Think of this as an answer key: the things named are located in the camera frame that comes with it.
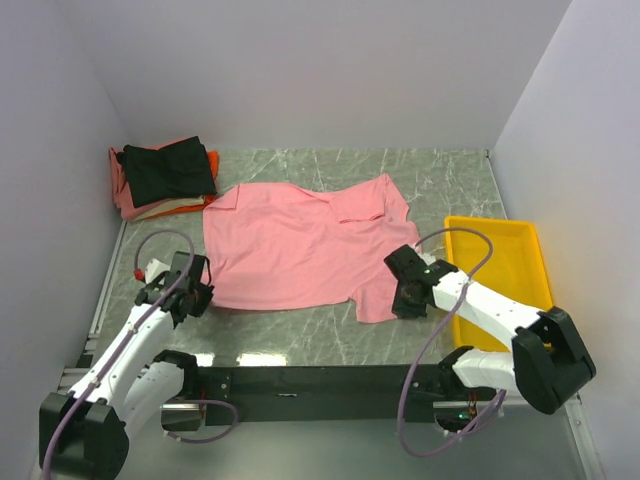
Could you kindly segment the yellow plastic tray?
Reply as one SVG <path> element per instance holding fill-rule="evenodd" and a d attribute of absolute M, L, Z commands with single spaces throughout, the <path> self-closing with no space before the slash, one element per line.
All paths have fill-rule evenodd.
<path fill-rule="evenodd" d="M 499 294 L 519 303 L 549 310 L 553 305 L 542 251 L 532 223 L 515 220 L 447 216 L 445 227 L 476 230 L 493 245 L 491 259 L 473 278 Z M 469 272 L 487 253 L 484 240 L 473 234 L 444 235 L 446 260 Z M 483 351 L 507 352 L 508 348 L 465 318 L 452 320 L 455 347 L 473 346 Z"/>

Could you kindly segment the cream folded t shirt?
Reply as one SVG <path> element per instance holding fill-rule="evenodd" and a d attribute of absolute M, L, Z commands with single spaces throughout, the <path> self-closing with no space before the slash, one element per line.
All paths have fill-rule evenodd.
<path fill-rule="evenodd" d="M 171 215 L 175 212 L 182 213 L 183 211 L 191 211 L 203 206 L 207 200 L 206 196 L 198 196 L 194 198 L 182 198 L 171 199 L 160 202 L 153 208 L 149 208 L 144 212 L 141 212 L 135 217 L 136 220 L 143 220 L 146 218 L 152 218 L 163 215 Z"/>

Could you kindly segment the aluminium frame rail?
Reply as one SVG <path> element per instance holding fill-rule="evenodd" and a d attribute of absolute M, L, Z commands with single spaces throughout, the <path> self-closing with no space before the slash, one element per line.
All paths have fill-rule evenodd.
<path fill-rule="evenodd" d="M 479 397 L 465 430 L 465 402 L 410 408 L 366 385 L 360 396 L 319 393 L 258 399 L 240 392 L 197 420 L 189 403 L 160 405 L 165 379 L 142 377 L 146 404 L 118 463 L 119 479 L 600 479 L 604 472 L 582 403 L 536 412 L 514 395 Z"/>

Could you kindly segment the black folded t shirt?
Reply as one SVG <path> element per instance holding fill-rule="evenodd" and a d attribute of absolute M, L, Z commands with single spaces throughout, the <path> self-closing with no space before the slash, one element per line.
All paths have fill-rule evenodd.
<path fill-rule="evenodd" d="M 198 136 L 157 149 L 125 145 L 117 160 L 135 207 L 217 193 L 207 151 Z"/>

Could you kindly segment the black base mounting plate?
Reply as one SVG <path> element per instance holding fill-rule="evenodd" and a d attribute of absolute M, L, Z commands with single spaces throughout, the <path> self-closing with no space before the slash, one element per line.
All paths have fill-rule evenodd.
<path fill-rule="evenodd" d="M 407 365 L 202 367 L 199 383 L 161 410 L 162 426 L 195 432 L 227 426 L 233 413 L 198 400 L 225 401 L 244 422 L 394 419 Z"/>

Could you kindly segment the salmon folded t shirt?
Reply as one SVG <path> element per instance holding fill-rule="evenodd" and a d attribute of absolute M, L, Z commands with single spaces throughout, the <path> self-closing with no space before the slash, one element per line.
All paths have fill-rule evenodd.
<path fill-rule="evenodd" d="M 118 151 L 114 148 L 109 149 L 112 200 L 119 209 L 122 219 L 134 222 L 165 215 L 172 211 L 174 207 L 168 200 L 154 202 L 142 207 L 133 205 L 129 183 L 126 180 L 123 167 L 117 160 L 117 154 Z"/>

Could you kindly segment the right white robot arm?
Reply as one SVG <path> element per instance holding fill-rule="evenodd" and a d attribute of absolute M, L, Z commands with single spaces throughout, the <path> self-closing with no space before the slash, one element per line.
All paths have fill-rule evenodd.
<path fill-rule="evenodd" d="M 396 316 L 415 317 L 432 306 L 461 316 L 505 348 L 457 348 L 437 366 L 431 388 L 436 395 L 460 399 L 473 389 L 505 390 L 552 414 L 595 377 L 596 366 L 565 310 L 519 303 L 444 260 L 426 263 L 408 245 L 384 262 L 397 281 L 392 307 Z"/>

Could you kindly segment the orange folded t shirt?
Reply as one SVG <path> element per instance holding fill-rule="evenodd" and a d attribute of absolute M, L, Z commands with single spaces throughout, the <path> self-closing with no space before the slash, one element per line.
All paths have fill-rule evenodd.
<path fill-rule="evenodd" d="M 217 151 L 208 151 L 207 152 L 207 156 L 208 156 L 208 161 L 209 161 L 209 167 L 211 170 L 211 176 L 213 179 L 213 183 L 214 186 L 216 186 L 216 178 L 219 172 L 219 153 Z M 207 205 L 209 205 L 212 201 L 214 201 L 216 199 L 216 194 L 212 194 L 212 195 L 203 195 L 207 197 L 207 200 L 205 202 L 205 204 L 201 207 L 199 207 L 198 209 L 193 209 L 191 211 L 183 211 L 182 213 L 192 213 L 192 212 L 197 212 L 197 211 L 201 211 L 202 209 L 204 209 Z M 149 208 L 153 208 L 154 206 L 158 205 L 160 202 L 156 202 L 155 204 L 152 204 L 151 206 L 145 206 L 143 207 L 143 209 L 137 213 L 134 217 L 132 221 L 141 221 L 141 220 L 136 220 L 135 217 L 137 215 L 139 215 L 141 212 L 144 212 L 145 210 L 149 209 Z"/>

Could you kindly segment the pink t shirt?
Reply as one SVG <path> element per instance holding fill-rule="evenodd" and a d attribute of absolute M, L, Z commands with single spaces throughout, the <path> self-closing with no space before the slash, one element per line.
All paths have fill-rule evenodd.
<path fill-rule="evenodd" d="M 276 311 L 352 301 L 365 324 L 394 319 L 385 257 L 419 239 L 391 177 L 337 192 L 289 183 L 233 187 L 203 211 L 218 307 Z"/>

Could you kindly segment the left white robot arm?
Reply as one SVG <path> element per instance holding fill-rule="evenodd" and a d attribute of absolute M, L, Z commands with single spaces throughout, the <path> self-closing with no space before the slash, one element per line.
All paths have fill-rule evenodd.
<path fill-rule="evenodd" d="M 66 393 L 39 410 L 39 465 L 44 478 L 114 479 L 131 441 L 168 400 L 201 396 L 194 355 L 164 342 L 213 297 L 210 262 L 178 251 L 168 270 L 146 281 L 129 316 L 100 359 Z"/>

